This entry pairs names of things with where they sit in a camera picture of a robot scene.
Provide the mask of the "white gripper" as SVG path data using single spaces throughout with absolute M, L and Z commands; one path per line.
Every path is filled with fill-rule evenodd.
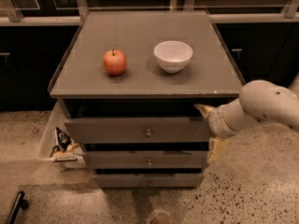
M 236 135 L 236 131 L 234 131 L 224 119 L 224 105 L 215 108 L 211 105 L 195 104 L 194 107 L 201 113 L 204 119 L 208 118 L 210 130 L 218 136 L 209 139 L 207 162 L 212 163 L 216 161 L 228 147 L 229 141 L 226 137 Z

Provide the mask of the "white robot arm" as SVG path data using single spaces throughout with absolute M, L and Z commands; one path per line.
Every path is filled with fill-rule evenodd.
M 265 80 L 244 85 L 239 97 L 226 105 L 213 107 L 195 104 L 215 134 L 209 139 L 207 162 L 215 161 L 228 147 L 228 138 L 241 130 L 268 121 L 299 132 L 299 98 L 295 92 Z

